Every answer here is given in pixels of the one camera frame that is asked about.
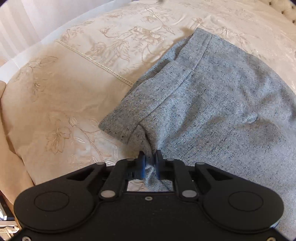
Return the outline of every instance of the gray fabric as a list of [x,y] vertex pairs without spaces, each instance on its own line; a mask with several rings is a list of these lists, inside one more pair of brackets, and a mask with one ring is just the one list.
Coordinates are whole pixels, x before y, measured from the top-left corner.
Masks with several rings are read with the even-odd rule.
[[100,124],[150,158],[146,185],[166,191],[151,157],[203,161],[280,194],[280,229],[296,236],[296,101],[258,58],[197,29],[175,45]]

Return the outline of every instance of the decorative trim strip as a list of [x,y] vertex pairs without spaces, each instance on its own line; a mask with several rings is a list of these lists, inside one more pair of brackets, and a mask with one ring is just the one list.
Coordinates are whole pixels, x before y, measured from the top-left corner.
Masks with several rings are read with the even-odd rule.
[[79,54],[80,56],[84,57],[85,59],[87,59],[88,61],[92,62],[93,64],[95,64],[96,66],[100,67],[101,69],[107,71],[109,74],[112,74],[113,76],[115,76],[116,78],[118,78],[119,80],[121,80],[122,82],[126,83],[129,86],[133,86],[133,83],[131,81],[129,81],[128,79],[124,78],[123,76],[115,73],[114,71],[112,71],[111,69],[109,69],[108,67],[96,62],[95,60],[93,60],[92,58],[88,57],[87,55],[85,55],[84,53],[79,52],[77,49],[74,49],[72,47],[70,47],[69,45],[65,44],[64,42],[60,41],[60,40],[56,40],[56,42],[60,43],[61,45],[65,46],[66,48],[72,50],[73,52]]

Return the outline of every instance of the bed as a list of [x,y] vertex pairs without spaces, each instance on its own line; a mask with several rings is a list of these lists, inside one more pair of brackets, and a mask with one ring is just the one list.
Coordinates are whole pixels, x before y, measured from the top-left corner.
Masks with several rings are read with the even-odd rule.
[[[98,124],[197,27],[255,55],[296,93],[295,20],[296,6],[288,0],[141,0],[67,29],[7,86],[0,83],[1,191],[13,203],[34,184],[95,162],[136,157],[138,150]],[[134,180],[129,190],[147,188]]]

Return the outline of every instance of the metal rivet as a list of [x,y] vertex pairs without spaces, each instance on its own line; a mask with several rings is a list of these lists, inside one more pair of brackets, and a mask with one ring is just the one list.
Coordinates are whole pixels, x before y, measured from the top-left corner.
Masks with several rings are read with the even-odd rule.
[[111,198],[114,197],[116,193],[112,190],[105,190],[101,192],[101,196],[104,198]]
[[269,237],[266,241],[276,241],[276,238],[274,238],[274,237]]
[[31,241],[31,239],[27,236],[22,237],[22,241]]
[[146,200],[146,201],[152,201],[152,200],[153,200],[153,198],[152,198],[152,197],[150,197],[150,196],[147,196],[147,197],[145,197],[145,200]]
[[196,191],[193,190],[185,190],[182,192],[184,197],[195,197],[197,195]]

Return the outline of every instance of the tufted headboard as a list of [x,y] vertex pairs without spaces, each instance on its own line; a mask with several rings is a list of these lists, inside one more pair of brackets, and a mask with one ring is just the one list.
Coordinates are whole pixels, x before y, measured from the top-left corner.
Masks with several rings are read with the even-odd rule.
[[296,5],[290,0],[260,0],[271,6],[276,11],[281,12],[287,19],[296,25]]

